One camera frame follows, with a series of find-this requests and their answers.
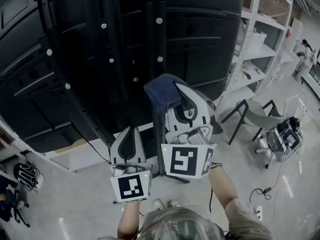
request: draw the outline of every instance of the black cable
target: black cable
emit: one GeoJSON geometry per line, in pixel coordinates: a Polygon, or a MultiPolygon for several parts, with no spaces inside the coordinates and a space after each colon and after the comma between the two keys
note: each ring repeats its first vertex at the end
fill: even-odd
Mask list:
{"type": "Polygon", "coordinates": [[[210,196],[210,201],[209,201],[209,211],[211,213],[211,201],[212,201],[212,195],[213,195],[214,190],[211,188],[211,196],[210,196]]]}
{"type": "Polygon", "coordinates": [[[281,167],[282,167],[282,166],[286,163],[286,161],[288,161],[291,157],[292,157],[292,155],[280,165],[278,177],[277,177],[277,179],[276,179],[275,184],[274,184],[272,187],[268,187],[268,188],[266,188],[265,190],[262,190],[261,188],[256,188],[256,189],[254,189],[254,190],[251,192],[251,195],[250,195],[250,197],[249,197],[250,203],[251,203],[251,197],[252,197],[252,195],[253,195],[254,192],[256,192],[258,195],[264,195],[264,198],[265,198],[266,200],[270,200],[270,199],[271,199],[271,195],[269,195],[269,194],[267,194],[267,193],[269,193],[271,190],[273,190],[274,187],[278,184],[278,181],[279,181],[279,178],[280,178],[280,175],[281,175],[281,167]]]}
{"type": "Polygon", "coordinates": [[[73,128],[75,129],[75,131],[93,148],[93,150],[105,161],[107,161],[109,163],[109,165],[112,165],[112,163],[110,161],[108,161],[107,159],[105,159],[96,149],[95,147],[85,138],[85,136],[83,136],[83,134],[76,128],[76,126],[74,124],[72,124],[73,128]]]}
{"type": "Polygon", "coordinates": [[[250,203],[251,203],[251,197],[252,197],[252,195],[253,195],[254,192],[256,192],[258,195],[264,195],[264,198],[265,198],[266,200],[270,200],[270,199],[271,199],[271,195],[267,194],[267,193],[269,192],[269,191],[267,192],[267,189],[262,190],[261,188],[256,188],[256,189],[254,189],[254,190],[251,192],[251,195],[250,195],[250,197],[249,197],[250,203]]]}

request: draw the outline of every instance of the sneaker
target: sneaker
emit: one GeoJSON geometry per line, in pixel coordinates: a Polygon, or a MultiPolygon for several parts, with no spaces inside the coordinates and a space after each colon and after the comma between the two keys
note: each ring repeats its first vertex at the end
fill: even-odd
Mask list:
{"type": "Polygon", "coordinates": [[[181,205],[176,200],[171,200],[169,202],[170,207],[180,207],[181,205]]]}
{"type": "Polygon", "coordinates": [[[16,206],[16,208],[19,210],[24,206],[25,206],[25,202],[21,200],[21,201],[18,202],[18,205],[16,206]]]}
{"type": "Polygon", "coordinates": [[[155,211],[163,210],[165,208],[164,203],[160,199],[154,200],[152,206],[155,211]]]}

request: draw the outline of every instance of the dark blue cloth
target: dark blue cloth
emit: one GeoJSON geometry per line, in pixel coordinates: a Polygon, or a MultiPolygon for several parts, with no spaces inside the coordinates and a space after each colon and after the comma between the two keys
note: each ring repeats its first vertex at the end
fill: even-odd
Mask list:
{"type": "Polygon", "coordinates": [[[182,103],[175,83],[187,86],[179,77],[164,73],[143,87],[157,113],[166,112],[182,103]]]}

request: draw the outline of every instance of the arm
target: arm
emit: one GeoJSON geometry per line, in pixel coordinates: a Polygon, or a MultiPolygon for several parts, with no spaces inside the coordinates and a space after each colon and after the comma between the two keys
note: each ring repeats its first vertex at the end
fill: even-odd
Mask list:
{"type": "Polygon", "coordinates": [[[211,169],[209,180],[213,192],[225,210],[233,235],[243,240],[272,240],[270,231],[241,203],[235,185],[222,167],[211,169]]]}
{"type": "Polygon", "coordinates": [[[126,203],[121,216],[117,237],[131,240],[139,230],[140,202],[126,203]]]}
{"type": "Polygon", "coordinates": [[[209,180],[223,209],[226,209],[232,200],[239,198],[235,185],[221,166],[210,170],[209,180]]]}

